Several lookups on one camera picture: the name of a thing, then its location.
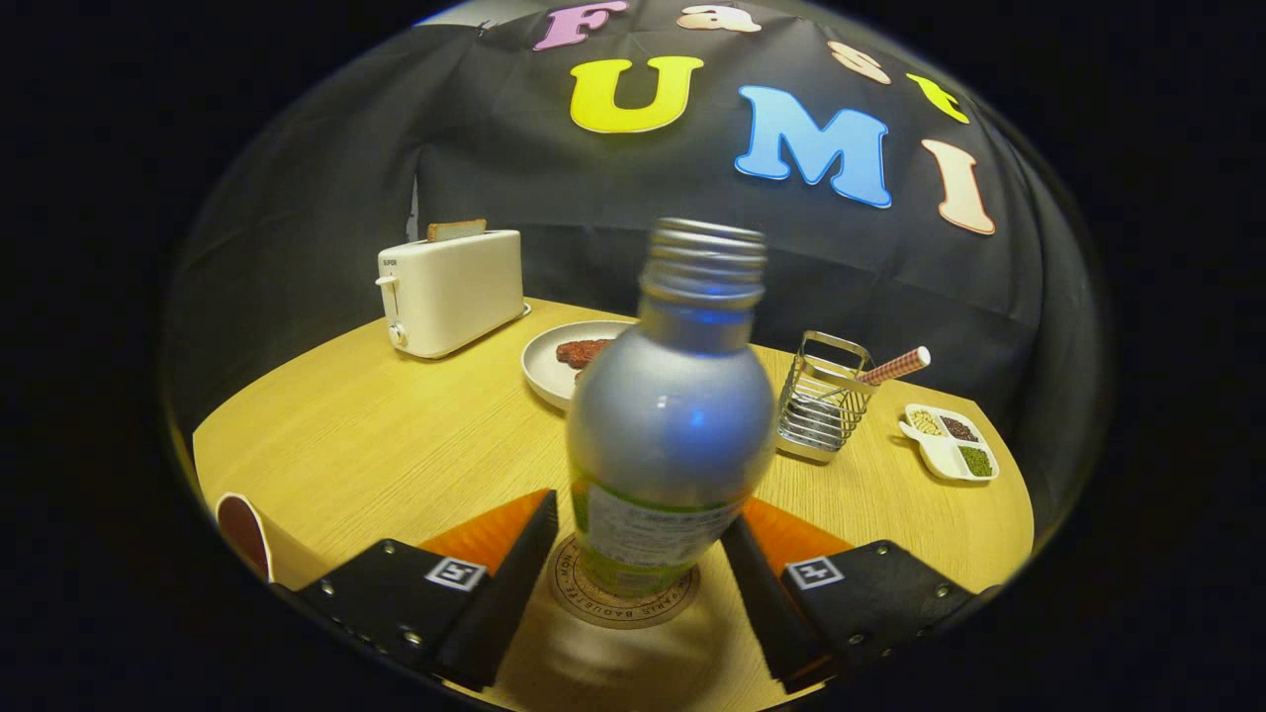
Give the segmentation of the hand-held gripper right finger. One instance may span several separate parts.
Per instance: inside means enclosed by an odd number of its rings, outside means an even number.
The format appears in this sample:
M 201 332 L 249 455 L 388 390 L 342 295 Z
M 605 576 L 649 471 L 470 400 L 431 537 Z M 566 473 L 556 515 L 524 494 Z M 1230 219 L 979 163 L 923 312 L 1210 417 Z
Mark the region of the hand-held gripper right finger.
M 768 674 L 786 693 L 905 652 L 1000 590 L 972 593 L 893 540 L 852 545 L 760 497 L 741 505 L 722 545 Z

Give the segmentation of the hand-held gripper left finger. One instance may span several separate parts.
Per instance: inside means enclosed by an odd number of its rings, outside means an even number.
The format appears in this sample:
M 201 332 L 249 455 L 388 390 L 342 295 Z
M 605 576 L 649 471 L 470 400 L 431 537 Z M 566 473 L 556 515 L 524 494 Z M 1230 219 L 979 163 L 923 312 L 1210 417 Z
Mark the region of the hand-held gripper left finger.
M 294 593 L 300 608 L 398 666 L 492 685 L 558 533 L 539 489 L 411 546 L 380 540 Z

